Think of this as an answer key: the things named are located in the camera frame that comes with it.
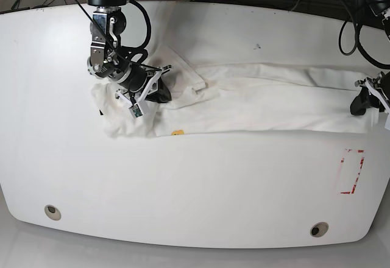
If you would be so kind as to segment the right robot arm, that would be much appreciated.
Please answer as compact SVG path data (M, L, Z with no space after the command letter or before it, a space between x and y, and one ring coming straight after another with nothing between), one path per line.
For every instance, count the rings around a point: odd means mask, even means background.
M146 23L144 41L135 47L123 46L121 34L127 20L121 7L131 3L140 10ZM88 70L100 79L117 84L122 92L135 102L146 89L147 83L163 70L145 65L146 46L151 40L151 20L144 7L134 0L87 0L96 8L91 19L91 47Z

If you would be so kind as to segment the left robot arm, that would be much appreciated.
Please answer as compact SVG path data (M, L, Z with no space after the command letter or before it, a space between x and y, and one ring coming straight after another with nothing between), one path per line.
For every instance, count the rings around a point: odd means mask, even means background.
M389 36L389 0L364 0L368 7L371 9L375 16L382 17L382 25L384 27L386 36ZM389 71L389 65L380 63L371 57L360 43L360 32L362 25L357 25L357 49L360 54L372 65L377 68ZM375 79L369 79L371 86L378 91L383 102L373 93L371 93L365 82L358 82L358 86L361 88L360 94L354 98L350 105L350 113L354 116L362 116L369 108L377 108L380 112L386 111L389 106L389 73L381 72Z

